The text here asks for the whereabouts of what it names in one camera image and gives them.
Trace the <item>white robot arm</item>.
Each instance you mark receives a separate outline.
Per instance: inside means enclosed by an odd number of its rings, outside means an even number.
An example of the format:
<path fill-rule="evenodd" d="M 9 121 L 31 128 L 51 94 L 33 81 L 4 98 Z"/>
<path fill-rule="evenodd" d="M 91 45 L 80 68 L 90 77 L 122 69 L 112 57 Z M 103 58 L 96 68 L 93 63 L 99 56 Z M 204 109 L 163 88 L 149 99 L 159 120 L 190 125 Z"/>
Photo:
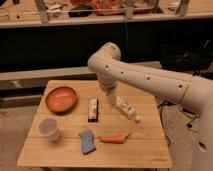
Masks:
<path fill-rule="evenodd" d="M 101 89 L 110 92 L 116 81 L 121 81 L 200 114 L 191 171 L 213 171 L 213 80 L 128 64 L 120 57 L 119 47 L 109 42 L 88 59 L 88 67 L 97 75 Z"/>

